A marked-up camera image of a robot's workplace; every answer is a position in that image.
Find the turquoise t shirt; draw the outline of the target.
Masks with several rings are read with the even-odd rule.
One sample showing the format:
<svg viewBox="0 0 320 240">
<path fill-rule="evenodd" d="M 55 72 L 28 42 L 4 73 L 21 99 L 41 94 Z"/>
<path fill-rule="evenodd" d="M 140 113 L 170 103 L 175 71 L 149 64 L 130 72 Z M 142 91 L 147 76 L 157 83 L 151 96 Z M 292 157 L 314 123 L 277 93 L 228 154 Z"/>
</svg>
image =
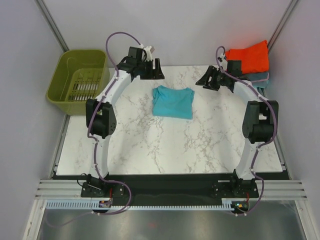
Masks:
<svg viewBox="0 0 320 240">
<path fill-rule="evenodd" d="M 190 88 L 172 89 L 160 85 L 152 89 L 152 114 L 191 120 L 195 91 Z"/>
</svg>

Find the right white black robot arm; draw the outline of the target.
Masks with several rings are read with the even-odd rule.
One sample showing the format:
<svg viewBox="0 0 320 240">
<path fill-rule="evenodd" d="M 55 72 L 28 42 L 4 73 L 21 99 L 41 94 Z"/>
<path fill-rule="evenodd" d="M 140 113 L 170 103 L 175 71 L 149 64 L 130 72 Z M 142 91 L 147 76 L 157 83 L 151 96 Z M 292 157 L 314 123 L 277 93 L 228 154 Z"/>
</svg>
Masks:
<svg viewBox="0 0 320 240">
<path fill-rule="evenodd" d="M 259 196 L 254 166 L 262 147 L 274 141 L 278 130 L 279 104 L 263 97 L 252 82 L 241 76 L 241 61 L 231 60 L 227 69 L 210 65 L 195 83 L 204 89 L 218 91 L 227 87 L 246 105 L 242 134 L 245 138 L 240 162 L 228 181 L 213 183 L 213 195 L 217 198 L 246 198 Z"/>
</svg>

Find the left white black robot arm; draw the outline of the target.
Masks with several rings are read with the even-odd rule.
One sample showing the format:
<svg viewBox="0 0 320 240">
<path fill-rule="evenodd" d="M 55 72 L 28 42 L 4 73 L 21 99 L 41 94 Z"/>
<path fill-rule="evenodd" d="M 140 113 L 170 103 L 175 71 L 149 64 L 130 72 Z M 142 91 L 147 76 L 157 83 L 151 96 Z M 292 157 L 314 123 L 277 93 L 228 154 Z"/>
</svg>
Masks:
<svg viewBox="0 0 320 240">
<path fill-rule="evenodd" d="M 85 104 L 87 136 L 94 141 L 93 164 L 82 184 L 81 197 L 101 198 L 109 194 L 114 181 L 108 179 L 108 154 L 112 134 L 117 127 L 114 106 L 123 91 L 136 77 L 142 80 L 163 80 L 159 58 L 153 58 L 154 47 L 130 47 L 128 55 L 116 65 L 114 75 L 94 99 Z"/>
</svg>

